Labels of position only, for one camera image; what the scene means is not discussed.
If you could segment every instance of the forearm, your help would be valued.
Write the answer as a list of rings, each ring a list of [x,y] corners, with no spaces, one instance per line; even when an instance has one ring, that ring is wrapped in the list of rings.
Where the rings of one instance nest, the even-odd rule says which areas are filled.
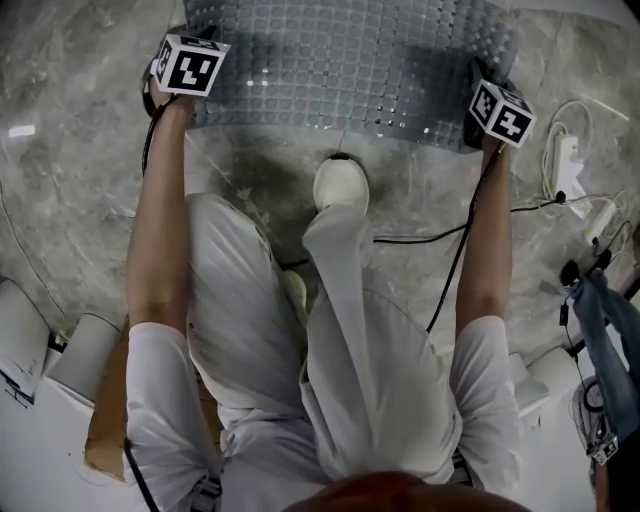
[[[158,322],[185,332],[188,223],[184,135],[188,109],[170,105],[158,122],[129,244],[127,302],[131,326]]]
[[[487,165],[495,141],[485,146]],[[456,332],[483,316],[504,316],[511,286],[510,155],[506,147],[480,189],[456,299]]]

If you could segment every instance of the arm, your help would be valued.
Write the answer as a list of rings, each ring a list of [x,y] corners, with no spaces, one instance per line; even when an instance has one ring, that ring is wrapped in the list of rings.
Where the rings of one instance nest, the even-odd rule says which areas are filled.
[[[498,140],[483,141],[484,169]],[[480,189],[456,298],[456,336],[476,318],[504,316],[511,286],[511,187],[505,147]]]
[[[157,90],[154,101],[162,101]],[[190,116],[191,99],[182,97],[167,107],[153,135],[127,260],[131,327],[155,322],[185,333],[189,231],[184,135]]]
[[[485,138],[483,169],[497,144]],[[478,196],[458,285],[450,377],[463,421],[458,449],[486,490],[506,496],[520,478],[522,439],[502,320],[511,283],[508,152]]]
[[[166,99],[151,88],[156,105]],[[220,461],[202,414],[185,339],[188,222],[184,135],[191,100],[169,105],[158,122],[129,245],[127,437],[161,511],[189,510],[197,487],[217,481]],[[134,510],[148,510],[125,459]]]

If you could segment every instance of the gray perforated mat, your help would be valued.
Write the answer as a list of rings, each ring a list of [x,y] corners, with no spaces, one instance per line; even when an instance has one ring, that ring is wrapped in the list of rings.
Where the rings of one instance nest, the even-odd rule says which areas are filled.
[[[472,56],[503,81],[514,12],[484,0],[185,0],[232,46],[196,126],[315,126],[464,146]]]

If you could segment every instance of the sleeve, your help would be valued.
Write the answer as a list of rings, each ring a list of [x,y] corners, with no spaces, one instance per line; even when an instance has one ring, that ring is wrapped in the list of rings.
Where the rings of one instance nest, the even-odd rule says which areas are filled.
[[[188,511],[195,488],[220,474],[182,333],[143,323],[129,332],[127,437],[158,509]],[[148,512],[125,457],[133,510]]]
[[[522,422],[501,318],[478,318],[460,333],[450,383],[462,416],[460,454],[487,491],[509,496],[520,478]]]

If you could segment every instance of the marble floor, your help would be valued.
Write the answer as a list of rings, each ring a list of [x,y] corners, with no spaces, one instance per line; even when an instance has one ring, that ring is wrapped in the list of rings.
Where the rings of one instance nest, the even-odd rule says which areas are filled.
[[[0,3],[0,272],[28,293],[56,329],[63,313],[95,312],[121,322],[127,245],[141,184],[148,118],[141,70],[178,0],[4,0]],[[541,195],[544,129],[566,100],[592,112],[594,136],[581,180],[590,193],[624,194],[638,221],[640,185],[640,38],[603,21],[523,12],[511,78],[539,121],[513,165],[514,204]],[[577,112],[568,119],[580,131]],[[30,136],[11,137],[33,125]],[[300,237],[314,215],[314,170],[340,150],[366,169],[377,233],[438,233],[466,218],[479,173],[478,154],[457,155],[405,141],[315,129],[210,127],[186,144],[190,192],[216,191],[268,234],[282,262],[304,257]],[[569,208],[513,216],[514,271],[508,309],[512,350],[534,358],[565,343],[557,275],[575,258],[588,265],[585,224]],[[377,245],[384,272],[426,325],[458,238],[421,246]],[[633,272],[628,244],[609,269],[621,287]],[[455,284],[433,332],[442,352],[453,344]]]

